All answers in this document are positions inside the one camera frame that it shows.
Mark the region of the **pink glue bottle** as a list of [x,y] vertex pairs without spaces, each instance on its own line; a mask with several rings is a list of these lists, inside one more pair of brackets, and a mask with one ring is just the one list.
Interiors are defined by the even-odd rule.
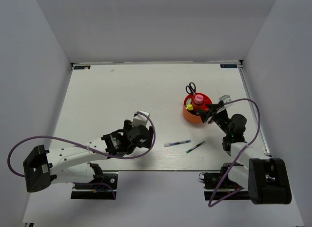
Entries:
[[195,95],[195,97],[194,97],[194,104],[195,105],[200,106],[200,105],[202,105],[203,102],[204,102],[204,97],[202,95],[200,95],[200,94]]

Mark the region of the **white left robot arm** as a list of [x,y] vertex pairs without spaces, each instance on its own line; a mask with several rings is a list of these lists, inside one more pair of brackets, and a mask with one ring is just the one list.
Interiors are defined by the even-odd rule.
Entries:
[[133,126],[130,120],[125,120],[123,129],[87,144],[60,149],[36,146],[23,162],[26,190],[34,193],[51,184],[67,182],[88,183],[91,187],[99,187],[103,182],[103,175],[94,161],[128,159],[137,147],[150,149],[155,136],[153,126]]

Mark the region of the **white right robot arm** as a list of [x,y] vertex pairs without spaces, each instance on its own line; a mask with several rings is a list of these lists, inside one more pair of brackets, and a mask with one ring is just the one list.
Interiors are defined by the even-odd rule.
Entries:
[[[252,147],[255,139],[246,142],[244,132],[247,119],[241,114],[228,116],[226,107],[230,103],[208,103],[207,110],[200,109],[203,123],[215,123],[226,134],[222,139],[223,150],[233,157],[226,169],[221,170],[220,179],[214,186],[208,206],[214,207],[221,201],[236,195],[242,190],[248,192],[255,205],[288,205],[292,193],[285,162],[280,158],[271,158],[261,150]],[[222,185],[237,189],[224,197],[214,200]]]

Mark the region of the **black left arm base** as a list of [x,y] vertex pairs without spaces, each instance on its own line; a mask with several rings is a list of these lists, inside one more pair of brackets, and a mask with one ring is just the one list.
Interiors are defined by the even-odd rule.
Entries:
[[115,200],[118,172],[105,172],[98,164],[90,164],[92,180],[84,185],[74,184],[72,200]]

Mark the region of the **green highlighter marker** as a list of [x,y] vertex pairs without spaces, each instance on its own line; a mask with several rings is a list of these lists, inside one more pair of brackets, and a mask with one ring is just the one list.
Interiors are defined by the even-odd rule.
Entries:
[[201,109],[195,111],[195,115],[199,116],[201,114]]

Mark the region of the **yellow highlighter marker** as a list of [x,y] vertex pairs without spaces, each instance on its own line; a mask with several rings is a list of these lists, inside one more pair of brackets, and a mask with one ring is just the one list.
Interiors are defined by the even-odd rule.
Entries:
[[193,105],[192,104],[188,104],[188,105],[186,105],[186,109],[188,110],[188,111],[193,111]]

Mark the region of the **black handled scissors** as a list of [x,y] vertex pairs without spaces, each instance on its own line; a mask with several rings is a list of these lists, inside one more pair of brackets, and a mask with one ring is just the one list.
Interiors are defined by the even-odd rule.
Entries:
[[193,82],[190,82],[188,85],[186,85],[185,90],[189,95],[196,95],[196,85]]

